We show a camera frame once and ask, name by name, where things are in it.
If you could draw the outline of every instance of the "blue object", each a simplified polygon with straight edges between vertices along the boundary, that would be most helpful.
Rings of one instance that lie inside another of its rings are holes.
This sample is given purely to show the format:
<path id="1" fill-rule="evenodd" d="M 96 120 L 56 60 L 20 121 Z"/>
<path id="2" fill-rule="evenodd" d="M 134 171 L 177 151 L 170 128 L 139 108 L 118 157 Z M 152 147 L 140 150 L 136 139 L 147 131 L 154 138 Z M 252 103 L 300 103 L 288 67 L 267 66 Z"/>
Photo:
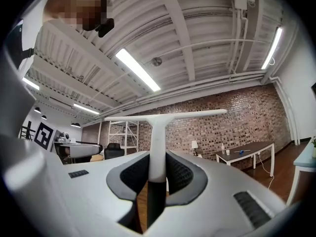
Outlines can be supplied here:
<path id="1" fill-rule="evenodd" d="M 300 167 L 316 168 L 316 158 L 312 158 L 313 150 L 314 145 L 309 142 L 293 164 Z"/>

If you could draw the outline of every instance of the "wooden floor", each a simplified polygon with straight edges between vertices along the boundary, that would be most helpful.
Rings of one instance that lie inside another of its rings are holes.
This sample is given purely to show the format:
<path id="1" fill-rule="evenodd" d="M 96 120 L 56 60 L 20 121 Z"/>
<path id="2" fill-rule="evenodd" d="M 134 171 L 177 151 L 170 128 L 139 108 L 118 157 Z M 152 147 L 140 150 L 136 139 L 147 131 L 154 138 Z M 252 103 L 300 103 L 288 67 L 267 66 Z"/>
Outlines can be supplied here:
<path id="1" fill-rule="evenodd" d="M 292 187 L 295 171 L 293 161 L 298 157 L 306 145 L 307 142 L 303 142 L 299 146 L 291 144 L 275 157 L 275 178 L 271 183 L 270 190 L 275 192 L 284 200 L 284 202 L 287 201 Z M 265 161 L 263 165 L 267 171 L 270 171 L 271 160 Z M 259 158 L 257 158 L 256 169 L 246 170 L 245 173 L 266 187 L 269 186 L 272 179 L 262 168 Z M 145 231 L 147 229 L 147 183 L 137 197 L 137 205 L 141 227 L 142 230 Z"/>

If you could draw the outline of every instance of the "person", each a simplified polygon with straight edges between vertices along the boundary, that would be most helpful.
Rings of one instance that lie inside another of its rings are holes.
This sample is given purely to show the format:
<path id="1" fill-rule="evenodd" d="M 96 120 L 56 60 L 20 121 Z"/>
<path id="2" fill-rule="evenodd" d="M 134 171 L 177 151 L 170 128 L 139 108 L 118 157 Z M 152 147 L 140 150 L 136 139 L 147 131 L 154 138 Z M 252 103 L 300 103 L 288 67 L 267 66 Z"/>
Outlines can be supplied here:
<path id="1" fill-rule="evenodd" d="M 92 31 L 104 24 L 109 17 L 109 0 L 35 0 L 17 24 L 17 34 L 8 38 L 12 49 L 11 57 L 18 76 L 24 77 L 34 60 L 34 46 L 43 23 L 59 19 L 65 24 L 81 26 L 85 31 Z"/>

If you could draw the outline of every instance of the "white wall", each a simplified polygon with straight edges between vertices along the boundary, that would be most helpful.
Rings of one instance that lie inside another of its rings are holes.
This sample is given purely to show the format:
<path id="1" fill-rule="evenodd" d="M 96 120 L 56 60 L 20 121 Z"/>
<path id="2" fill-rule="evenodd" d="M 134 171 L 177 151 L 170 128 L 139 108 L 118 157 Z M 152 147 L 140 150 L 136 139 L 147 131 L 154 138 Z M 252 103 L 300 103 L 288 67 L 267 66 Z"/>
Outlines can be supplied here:
<path id="1" fill-rule="evenodd" d="M 276 74 L 292 101 L 300 139 L 311 137 L 316 129 L 316 96 L 311 89 L 316 83 L 315 55 L 306 37 L 299 33 Z"/>
<path id="2" fill-rule="evenodd" d="M 36 104 L 35 106 L 40 108 L 41 114 L 35 112 L 33 107 L 23 122 L 24 126 L 28 125 L 28 121 L 31 121 L 31 129 L 37 130 L 39 123 L 43 120 L 41 116 L 45 115 L 47 117 L 47 120 L 43 121 L 53 125 L 60 132 L 68 133 L 70 138 L 75 138 L 76 141 L 81 141 L 82 128 L 76 128 L 70 126 L 70 124 L 78 122 L 80 125 L 82 125 L 84 120 L 79 118 L 76 119 L 71 115 L 68 115 L 43 104 Z"/>

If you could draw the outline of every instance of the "ceiling light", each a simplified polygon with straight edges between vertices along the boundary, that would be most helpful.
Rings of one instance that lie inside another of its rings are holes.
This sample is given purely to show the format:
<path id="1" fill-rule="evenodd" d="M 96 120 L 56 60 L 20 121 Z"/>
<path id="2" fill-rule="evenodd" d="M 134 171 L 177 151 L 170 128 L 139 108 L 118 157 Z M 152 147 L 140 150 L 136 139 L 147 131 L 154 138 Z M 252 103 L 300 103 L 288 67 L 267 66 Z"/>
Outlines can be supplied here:
<path id="1" fill-rule="evenodd" d="M 37 113 L 41 113 L 39 107 L 36 107 L 36 108 L 34 109 L 34 111 L 37 112 Z"/>
<path id="2" fill-rule="evenodd" d="M 133 71 L 145 84 L 153 91 L 160 90 L 160 87 L 150 77 L 150 75 L 139 65 L 139 63 L 123 48 L 116 57 L 124 63 L 131 71 Z"/>
<path id="3" fill-rule="evenodd" d="M 78 104 L 74 104 L 74 106 L 77 107 L 77 108 L 83 109 L 83 110 L 85 110 L 85 111 L 87 111 L 87 112 L 94 113 L 94 114 L 96 114 L 96 115 L 99 115 L 99 114 L 100 114 L 100 113 L 98 113 L 98 112 L 95 112 L 95 111 L 90 110 L 90 109 L 88 109 L 88 108 L 86 108 L 86 107 L 80 106 L 80 105 L 78 105 Z"/>
<path id="4" fill-rule="evenodd" d="M 23 78 L 22 81 L 26 82 L 29 86 L 32 86 L 33 88 L 39 90 L 40 87 L 36 85 L 35 83 L 32 83 L 30 80 L 27 80 L 26 78 Z"/>
<path id="5" fill-rule="evenodd" d="M 80 124 L 79 124 L 79 123 L 71 123 L 71 126 L 81 128 L 81 126 L 80 126 Z"/>
<path id="6" fill-rule="evenodd" d="M 271 58 L 272 58 L 272 56 L 277 48 L 277 44 L 281 38 L 281 34 L 282 34 L 282 28 L 278 28 L 276 31 L 276 35 L 275 35 L 275 38 L 273 40 L 272 46 L 270 48 L 269 54 L 268 54 L 264 64 L 262 65 L 261 69 L 266 69 L 268 63 L 270 62 L 270 60 L 271 60 Z"/>

